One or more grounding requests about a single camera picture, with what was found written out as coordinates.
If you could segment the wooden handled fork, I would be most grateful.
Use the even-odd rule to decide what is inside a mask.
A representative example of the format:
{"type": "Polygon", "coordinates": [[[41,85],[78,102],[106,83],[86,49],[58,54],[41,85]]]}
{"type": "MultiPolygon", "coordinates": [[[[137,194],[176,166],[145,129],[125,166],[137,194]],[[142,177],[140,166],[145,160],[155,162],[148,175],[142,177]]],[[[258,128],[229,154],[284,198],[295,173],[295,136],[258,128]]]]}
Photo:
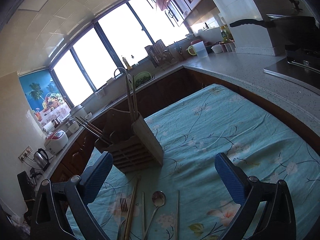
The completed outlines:
{"type": "Polygon", "coordinates": [[[121,209],[121,214],[120,214],[120,224],[119,224],[118,233],[117,233],[117,240],[120,240],[121,238],[121,228],[126,220],[126,216],[129,211],[126,198],[120,198],[120,209],[121,209]]]}

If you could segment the metal spoon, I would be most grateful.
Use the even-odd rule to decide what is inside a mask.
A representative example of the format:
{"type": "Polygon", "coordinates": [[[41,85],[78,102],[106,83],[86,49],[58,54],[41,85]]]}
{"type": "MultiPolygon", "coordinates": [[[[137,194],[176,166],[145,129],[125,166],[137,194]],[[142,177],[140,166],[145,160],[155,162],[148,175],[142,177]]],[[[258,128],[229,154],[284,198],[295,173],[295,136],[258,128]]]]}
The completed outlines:
{"type": "Polygon", "coordinates": [[[155,191],[155,192],[152,194],[152,202],[153,202],[155,208],[154,208],[154,211],[153,211],[153,213],[152,213],[152,215],[151,215],[150,222],[149,222],[146,230],[144,231],[143,240],[146,239],[146,236],[147,236],[147,234],[148,234],[148,231],[149,231],[149,229],[150,229],[150,226],[151,226],[151,224],[152,224],[153,218],[154,218],[157,210],[158,210],[160,207],[162,207],[162,206],[165,205],[166,196],[165,196],[164,192],[163,192],[163,191],[155,191]]]}

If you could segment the chrome kitchen faucet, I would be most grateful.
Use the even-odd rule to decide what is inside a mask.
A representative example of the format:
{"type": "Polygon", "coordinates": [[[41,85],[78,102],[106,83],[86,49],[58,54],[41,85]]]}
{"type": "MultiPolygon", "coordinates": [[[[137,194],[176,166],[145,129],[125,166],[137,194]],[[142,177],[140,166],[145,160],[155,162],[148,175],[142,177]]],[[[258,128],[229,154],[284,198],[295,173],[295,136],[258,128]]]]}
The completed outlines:
{"type": "Polygon", "coordinates": [[[128,70],[124,67],[117,67],[115,70],[114,70],[114,79],[117,79],[119,78],[120,76],[122,75],[126,75],[126,76],[129,76],[129,73],[128,73],[128,70]]]}

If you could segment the stainless electric kettle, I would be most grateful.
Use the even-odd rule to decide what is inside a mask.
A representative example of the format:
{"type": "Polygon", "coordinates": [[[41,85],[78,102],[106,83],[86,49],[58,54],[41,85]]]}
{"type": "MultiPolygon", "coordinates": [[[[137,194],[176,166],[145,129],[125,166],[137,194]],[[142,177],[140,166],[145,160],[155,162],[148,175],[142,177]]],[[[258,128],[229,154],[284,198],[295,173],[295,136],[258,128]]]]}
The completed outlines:
{"type": "Polygon", "coordinates": [[[49,157],[46,151],[42,148],[39,148],[35,153],[33,160],[37,163],[42,171],[46,171],[50,165],[49,157]]]}

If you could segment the white red rice cooker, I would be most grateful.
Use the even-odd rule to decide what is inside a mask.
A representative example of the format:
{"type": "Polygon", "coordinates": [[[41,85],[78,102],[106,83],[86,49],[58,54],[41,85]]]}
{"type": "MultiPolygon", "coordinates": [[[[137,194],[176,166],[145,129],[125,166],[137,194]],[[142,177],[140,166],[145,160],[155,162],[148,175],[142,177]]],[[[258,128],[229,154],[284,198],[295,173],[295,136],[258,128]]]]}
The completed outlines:
{"type": "Polygon", "coordinates": [[[65,131],[58,130],[47,137],[44,146],[50,154],[57,155],[67,145],[67,142],[68,137],[65,131]]]}

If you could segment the teal floral tablecloth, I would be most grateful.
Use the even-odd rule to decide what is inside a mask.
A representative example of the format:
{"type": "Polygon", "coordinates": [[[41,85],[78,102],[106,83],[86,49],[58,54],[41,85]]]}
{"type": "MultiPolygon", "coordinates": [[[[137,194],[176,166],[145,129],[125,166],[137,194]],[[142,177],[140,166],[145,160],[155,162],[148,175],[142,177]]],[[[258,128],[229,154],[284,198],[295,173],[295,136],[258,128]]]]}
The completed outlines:
{"type": "Polygon", "coordinates": [[[103,183],[89,209],[110,239],[120,224],[120,198],[131,200],[138,176],[131,239],[142,239],[154,211],[152,194],[163,191],[148,239],[217,239],[239,209],[214,166],[225,153],[248,176],[286,181],[294,205],[297,238],[319,217],[319,155],[270,113],[221,86],[210,85],[147,117],[160,142],[163,166],[123,174],[117,168],[103,183]]]}

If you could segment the small white cooker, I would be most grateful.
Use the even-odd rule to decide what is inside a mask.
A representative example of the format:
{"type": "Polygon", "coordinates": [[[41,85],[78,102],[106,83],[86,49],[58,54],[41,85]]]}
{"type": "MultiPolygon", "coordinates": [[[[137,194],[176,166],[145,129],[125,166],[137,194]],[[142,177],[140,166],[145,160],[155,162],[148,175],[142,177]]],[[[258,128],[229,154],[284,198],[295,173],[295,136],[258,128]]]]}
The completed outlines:
{"type": "Polygon", "coordinates": [[[67,119],[66,126],[68,131],[72,134],[74,134],[80,128],[78,122],[73,118],[67,119]]]}

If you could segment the wooden utensil holder box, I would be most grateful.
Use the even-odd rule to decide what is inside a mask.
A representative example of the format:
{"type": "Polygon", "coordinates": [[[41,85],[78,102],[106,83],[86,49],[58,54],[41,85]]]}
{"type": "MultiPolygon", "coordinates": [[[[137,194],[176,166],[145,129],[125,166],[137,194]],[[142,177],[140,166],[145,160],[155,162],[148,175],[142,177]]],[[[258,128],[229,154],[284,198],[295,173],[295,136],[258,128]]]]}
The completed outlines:
{"type": "Polygon", "coordinates": [[[129,112],[111,108],[105,116],[104,138],[95,142],[95,148],[110,153],[120,172],[163,166],[163,148],[141,115],[132,121],[129,112]]]}

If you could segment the large white pot cooker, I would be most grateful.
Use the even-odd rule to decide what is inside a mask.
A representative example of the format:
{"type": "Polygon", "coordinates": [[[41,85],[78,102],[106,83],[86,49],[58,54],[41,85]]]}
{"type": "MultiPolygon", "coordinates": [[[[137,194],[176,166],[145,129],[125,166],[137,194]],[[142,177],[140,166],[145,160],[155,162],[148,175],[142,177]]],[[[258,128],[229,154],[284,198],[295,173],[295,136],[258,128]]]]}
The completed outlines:
{"type": "Polygon", "coordinates": [[[85,118],[86,115],[87,115],[87,112],[85,108],[82,105],[77,105],[71,109],[68,120],[75,119],[76,117],[85,118]]]}

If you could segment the tropical fruit poster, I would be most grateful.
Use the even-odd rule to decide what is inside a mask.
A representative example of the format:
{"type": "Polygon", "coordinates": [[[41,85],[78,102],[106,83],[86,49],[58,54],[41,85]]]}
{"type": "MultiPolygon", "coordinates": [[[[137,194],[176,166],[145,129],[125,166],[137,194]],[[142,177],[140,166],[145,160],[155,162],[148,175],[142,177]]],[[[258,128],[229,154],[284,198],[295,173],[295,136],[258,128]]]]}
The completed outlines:
{"type": "Polygon", "coordinates": [[[42,127],[54,119],[64,120],[70,107],[55,84],[48,70],[41,70],[19,77],[25,97],[42,127]]]}

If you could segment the gas stove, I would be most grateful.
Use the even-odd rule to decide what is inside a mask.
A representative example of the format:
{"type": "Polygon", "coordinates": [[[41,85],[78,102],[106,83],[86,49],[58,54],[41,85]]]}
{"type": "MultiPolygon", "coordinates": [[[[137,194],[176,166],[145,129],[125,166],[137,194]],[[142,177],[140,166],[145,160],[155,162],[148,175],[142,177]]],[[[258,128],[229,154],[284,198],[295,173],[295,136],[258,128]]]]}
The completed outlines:
{"type": "Polygon", "coordinates": [[[264,73],[300,85],[319,95],[319,49],[285,45],[286,57],[264,68],[264,73]]]}

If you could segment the lower wooden cabinets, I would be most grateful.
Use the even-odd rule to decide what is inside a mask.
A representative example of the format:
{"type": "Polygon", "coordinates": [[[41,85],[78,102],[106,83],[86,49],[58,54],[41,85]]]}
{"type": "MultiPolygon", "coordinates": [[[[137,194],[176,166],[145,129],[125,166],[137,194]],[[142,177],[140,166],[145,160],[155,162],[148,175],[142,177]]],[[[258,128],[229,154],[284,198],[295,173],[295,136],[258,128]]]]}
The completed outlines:
{"type": "MultiPolygon", "coordinates": [[[[213,83],[223,85],[274,115],[300,135],[317,153],[319,152],[319,135],[279,103],[272,102],[257,92],[251,92],[234,81],[226,81],[199,70],[181,67],[144,87],[137,93],[138,110],[142,117],[146,118],[213,83]]],[[[49,178],[53,182],[61,182],[67,181],[72,175],[81,174],[89,161],[96,140],[97,137],[86,129],[77,131],[62,152],[62,159],[57,165],[52,166],[49,178]]]]}

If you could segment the green colander with vegetables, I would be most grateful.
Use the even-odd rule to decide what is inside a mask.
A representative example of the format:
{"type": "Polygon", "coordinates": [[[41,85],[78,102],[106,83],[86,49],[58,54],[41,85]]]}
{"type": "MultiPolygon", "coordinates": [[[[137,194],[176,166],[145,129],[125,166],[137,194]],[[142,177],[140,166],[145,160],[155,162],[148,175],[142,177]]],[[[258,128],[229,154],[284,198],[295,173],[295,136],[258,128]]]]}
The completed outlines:
{"type": "Polygon", "coordinates": [[[134,77],[134,84],[135,87],[139,87],[148,81],[150,81],[152,78],[152,75],[149,72],[140,72],[134,77]]]}

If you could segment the yellow dish soap bottle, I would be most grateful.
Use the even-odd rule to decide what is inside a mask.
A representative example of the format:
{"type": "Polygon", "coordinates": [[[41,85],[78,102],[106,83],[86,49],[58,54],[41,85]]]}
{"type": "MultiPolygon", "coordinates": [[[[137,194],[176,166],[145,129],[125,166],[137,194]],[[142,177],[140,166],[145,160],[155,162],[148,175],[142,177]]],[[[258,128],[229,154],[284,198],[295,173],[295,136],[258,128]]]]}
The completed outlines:
{"type": "Polygon", "coordinates": [[[124,56],[122,57],[122,60],[123,60],[123,62],[125,64],[125,66],[127,67],[127,69],[131,70],[132,67],[130,66],[130,64],[128,63],[127,59],[124,56]]]}

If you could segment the seasoning jars set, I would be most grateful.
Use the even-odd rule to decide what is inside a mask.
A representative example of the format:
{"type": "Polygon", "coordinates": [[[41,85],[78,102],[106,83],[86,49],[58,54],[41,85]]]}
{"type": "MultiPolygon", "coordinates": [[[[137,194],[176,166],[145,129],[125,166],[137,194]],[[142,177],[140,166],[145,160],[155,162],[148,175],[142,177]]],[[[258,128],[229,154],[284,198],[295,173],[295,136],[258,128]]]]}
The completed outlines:
{"type": "Polygon", "coordinates": [[[235,52],[235,45],[233,42],[222,42],[220,46],[224,52],[235,52]]]}

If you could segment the white bowl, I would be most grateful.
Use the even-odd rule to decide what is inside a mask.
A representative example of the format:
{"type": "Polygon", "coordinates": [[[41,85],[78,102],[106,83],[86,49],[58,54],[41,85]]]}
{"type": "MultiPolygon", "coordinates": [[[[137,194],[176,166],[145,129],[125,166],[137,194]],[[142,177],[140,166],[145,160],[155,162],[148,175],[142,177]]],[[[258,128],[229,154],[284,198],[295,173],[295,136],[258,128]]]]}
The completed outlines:
{"type": "Polygon", "coordinates": [[[219,44],[213,45],[211,47],[211,50],[215,53],[215,54],[219,54],[219,53],[223,53],[223,49],[219,44]]]}

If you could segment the yellow oil bottle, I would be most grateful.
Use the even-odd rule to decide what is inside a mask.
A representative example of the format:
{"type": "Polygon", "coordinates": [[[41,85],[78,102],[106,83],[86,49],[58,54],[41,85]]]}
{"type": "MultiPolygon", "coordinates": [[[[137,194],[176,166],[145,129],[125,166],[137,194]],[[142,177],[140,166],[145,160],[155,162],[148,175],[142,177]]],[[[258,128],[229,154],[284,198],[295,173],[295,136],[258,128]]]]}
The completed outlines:
{"type": "Polygon", "coordinates": [[[232,34],[230,33],[226,25],[221,26],[220,31],[224,42],[233,41],[232,34]]]}

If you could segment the dish drying rack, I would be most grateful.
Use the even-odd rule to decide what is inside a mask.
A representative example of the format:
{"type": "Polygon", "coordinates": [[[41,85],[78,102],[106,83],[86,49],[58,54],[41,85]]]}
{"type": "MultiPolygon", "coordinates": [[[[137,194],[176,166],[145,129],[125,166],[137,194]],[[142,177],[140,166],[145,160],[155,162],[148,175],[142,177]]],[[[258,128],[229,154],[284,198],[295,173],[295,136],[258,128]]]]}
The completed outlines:
{"type": "Polygon", "coordinates": [[[174,59],[169,47],[166,47],[162,40],[156,41],[155,44],[151,46],[146,46],[145,50],[155,68],[164,65],[169,66],[174,59]]]}

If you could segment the black wok pan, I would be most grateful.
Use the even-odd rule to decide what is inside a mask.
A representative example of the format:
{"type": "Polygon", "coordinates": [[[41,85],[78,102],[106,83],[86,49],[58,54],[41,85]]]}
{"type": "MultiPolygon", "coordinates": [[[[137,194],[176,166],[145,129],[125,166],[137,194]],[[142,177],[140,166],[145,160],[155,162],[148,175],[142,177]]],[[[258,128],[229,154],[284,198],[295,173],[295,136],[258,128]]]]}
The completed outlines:
{"type": "Polygon", "coordinates": [[[275,28],[285,39],[296,45],[315,46],[319,42],[319,27],[312,16],[300,16],[302,9],[299,7],[299,1],[289,0],[296,12],[295,15],[284,15],[270,18],[269,21],[242,19],[230,23],[230,27],[238,27],[245,24],[259,25],[266,29],[275,28]]]}

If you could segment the knife block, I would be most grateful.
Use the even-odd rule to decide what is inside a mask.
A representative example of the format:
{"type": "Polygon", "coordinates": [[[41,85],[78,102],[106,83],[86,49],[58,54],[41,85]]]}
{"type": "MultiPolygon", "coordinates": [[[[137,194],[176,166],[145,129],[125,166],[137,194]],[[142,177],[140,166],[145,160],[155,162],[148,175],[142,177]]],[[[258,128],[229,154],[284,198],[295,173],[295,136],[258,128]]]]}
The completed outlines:
{"type": "Polygon", "coordinates": [[[182,47],[180,46],[180,44],[178,42],[174,42],[174,49],[176,50],[176,52],[178,53],[178,58],[180,61],[184,61],[185,57],[183,55],[183,50],[182,47]]]}

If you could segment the wall power outlet strip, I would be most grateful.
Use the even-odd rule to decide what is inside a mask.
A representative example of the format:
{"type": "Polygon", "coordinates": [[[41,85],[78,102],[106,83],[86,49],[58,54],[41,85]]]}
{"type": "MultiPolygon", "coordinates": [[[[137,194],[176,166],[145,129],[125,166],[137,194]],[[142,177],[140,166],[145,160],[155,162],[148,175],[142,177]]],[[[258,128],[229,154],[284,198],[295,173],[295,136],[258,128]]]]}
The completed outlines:
{"type": "Polygon", "coordinates": [[[29,157],[29,154],[31,154],[32,151],[33,149],[28,145],[25,150],[18,156],[18,159],[23,163],[25,159],[29,157]]]}

